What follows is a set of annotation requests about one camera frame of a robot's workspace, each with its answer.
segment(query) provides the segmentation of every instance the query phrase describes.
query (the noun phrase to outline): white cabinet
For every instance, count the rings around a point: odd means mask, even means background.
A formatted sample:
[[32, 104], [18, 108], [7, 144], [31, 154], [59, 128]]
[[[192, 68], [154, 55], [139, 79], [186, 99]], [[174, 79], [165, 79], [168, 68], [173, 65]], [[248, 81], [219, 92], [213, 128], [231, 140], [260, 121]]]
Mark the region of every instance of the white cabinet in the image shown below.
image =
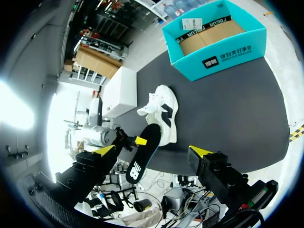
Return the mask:
[[122, 66], [104, 88], [102, 116], [116, 118], [136, 107], [136, 72]]

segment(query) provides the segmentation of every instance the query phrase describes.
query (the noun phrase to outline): black table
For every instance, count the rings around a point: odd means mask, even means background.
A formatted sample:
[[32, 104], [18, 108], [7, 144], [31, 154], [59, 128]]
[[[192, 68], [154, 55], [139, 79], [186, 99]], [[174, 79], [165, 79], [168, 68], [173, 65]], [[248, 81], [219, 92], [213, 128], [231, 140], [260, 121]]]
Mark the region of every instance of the black table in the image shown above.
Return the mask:
[[[254, 171], [285, 157], [289, 126], [282, 92], [264, 58], [191, 82], [170, 65], [165, 52], [137, 73], [138, 107], [147, 104], [158, 85], [175, 93], [179, 110], [177, 143], [159, 147], [148, 168], [193, 175], [187, 163], [188, 146], [222, 151], [239, 172]], [[114, 122], [128, 135], [147, 125], [133, 109]], [[134, 152], [122, 152], [130, 161]]]

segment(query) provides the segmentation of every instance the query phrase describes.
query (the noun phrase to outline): white sneaker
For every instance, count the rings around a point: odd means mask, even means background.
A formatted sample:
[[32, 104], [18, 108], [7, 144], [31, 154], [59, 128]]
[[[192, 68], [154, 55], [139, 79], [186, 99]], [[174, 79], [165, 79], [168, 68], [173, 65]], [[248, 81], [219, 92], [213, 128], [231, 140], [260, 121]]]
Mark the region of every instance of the white sneaker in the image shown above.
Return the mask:
[[176, 143], [175, 115], [179, 106], [173, 91], [166, 85], [156, 88], [155, 94], [149, 94], [148, 104], [137, 110], [138, 115], [146, 115], [148, 124], [158, 124], [161, 127], [161, 142], [159, 146]]

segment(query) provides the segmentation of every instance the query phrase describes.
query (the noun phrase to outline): box label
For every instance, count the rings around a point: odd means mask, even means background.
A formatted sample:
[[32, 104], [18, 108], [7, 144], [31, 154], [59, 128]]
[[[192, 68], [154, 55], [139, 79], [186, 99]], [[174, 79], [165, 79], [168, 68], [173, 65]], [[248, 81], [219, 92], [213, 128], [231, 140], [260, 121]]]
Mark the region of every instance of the box label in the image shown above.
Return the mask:
[[216, 56], [213, 56], [211, 58], [207, 58], [203, 61], [203, 64], [206, 69], [209, 69], [211, 67], [215, 67], [216, 65], [219, 64], [218, 59]]
[[249, 54], [249, 53], [251, 53], [251, 50], [252, 50], [252, 46], [251, 45], [248, 45], [248, 46], [245, 46], [245, 47], [240, 47], [238, 49], [231, 50], [231, 51], [229, 51], [227, 53], [221, 54], [220, 58], [221, 58], [222, 62], [225, 62], [227, 60], [230, 60], [230, 59], [233, 59], [233, 58], [237, 58], [239, 56], [243, 56], [243, 55]]
[[192, 37], [193, 35], [201, 32], [201, 31], [204, 31], [204, 30], [206, 30], [206, 29], [208, 29], [208, 28], [210, 28], [212, 26], [215, 26], [215, 25], [218, 25], [220, 23], [224, 23], [224, 22], [230, 21], [230, 20], [232, 20], [231, 19], [231, 15], [223, 17], [223, 18], [219, 18], [217, 20], [213, 20], [213, 21], [211, 21], [211, 22], [209, 22], [207, 24], [202, 25], [202, 29], [194, 29], [192, 31], [189, 31], [189, 32], [185, 33], [184, 35], [181, 35], [180, 37], [176, 38], [175, 40], [176, 40], [176, 42], [180, 43], [184, 39], [186, 39], [188, 37]]
[[203, 19], [202, 18], [182, 19], [182, 27], [184, 30], [202, 29]]

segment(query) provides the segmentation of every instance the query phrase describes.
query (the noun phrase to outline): water bottle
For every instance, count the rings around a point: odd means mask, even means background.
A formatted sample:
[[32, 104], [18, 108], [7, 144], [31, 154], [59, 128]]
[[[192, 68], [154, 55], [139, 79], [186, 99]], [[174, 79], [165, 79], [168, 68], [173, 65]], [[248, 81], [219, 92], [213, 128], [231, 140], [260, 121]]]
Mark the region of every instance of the water bottle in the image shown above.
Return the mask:
[[186, 0], [174, 0], [173, 5], [183, 14], [191, 10]]
[[187, 3], [191, 8], [197, 8], [200, 6], [199, 0], [187, 0]]
[[207, 3], [207, 0], [199, 0], [200, 5], [204, 5]]
[[181, 13], [178, 11], [177, 8], [175, 8], [175, 6], [173, 5], [163, 5], [165, 8], [163, 9], [163, 11], [168, 14], [169, 17], [171, 17], [172, 19], [176, 19], [178, 16], [181, 15]]

